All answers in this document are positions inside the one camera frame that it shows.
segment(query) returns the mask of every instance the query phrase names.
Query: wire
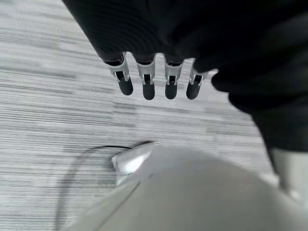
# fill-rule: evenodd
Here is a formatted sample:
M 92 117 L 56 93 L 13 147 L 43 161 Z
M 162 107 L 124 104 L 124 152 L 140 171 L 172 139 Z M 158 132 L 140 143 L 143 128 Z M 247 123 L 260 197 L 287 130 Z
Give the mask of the wire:
M 65 190 L 70 188 L 71 179 L 75 177 L 76 173 L 78 172 L 79 166 L 92 154 L 95 150 L 104 149 L 104 148 L 123 148 L 123 149 L 131 149 L 131 147 L 126 146 L 119 146 L 119 145 L 103 145 L 103 146 L 95 146 L 83 151 L 80 156 L 76 158 L 76 163 L 72 164 L 67 174 L 62 178 L 60 182 L 60 195 L 57 201 L 57 208 L 56 208 L 56 217 L 55 217 L 55 231 L 60 231 L 61 228 L 61 215 L 62 215 L 62 208 L 63 208 L 63 199 L 65 198 Z

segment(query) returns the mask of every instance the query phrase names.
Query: gray carpet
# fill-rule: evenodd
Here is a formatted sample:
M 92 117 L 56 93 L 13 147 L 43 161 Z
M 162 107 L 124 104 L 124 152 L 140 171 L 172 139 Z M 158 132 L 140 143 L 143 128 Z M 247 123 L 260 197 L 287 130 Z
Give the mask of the gray carpet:
M 59 182 L 76 157 L 96 145 L 161 141 L 271 172 L 250 117 L 213 89 L 210 77 L 196 100 L 186 98 L 192 60 L 185 61 L 170 101 L 158 55 L 156 96 L 147 101 L 127 54 L 134 85 L 127 97 L 60 0 L 1 0 L 0 6 L 2 231 L 54 230 Z M 108 160 L 117 151 L 97 151 L 82 164 L 62 199 L 62 228 L 113 187 Z

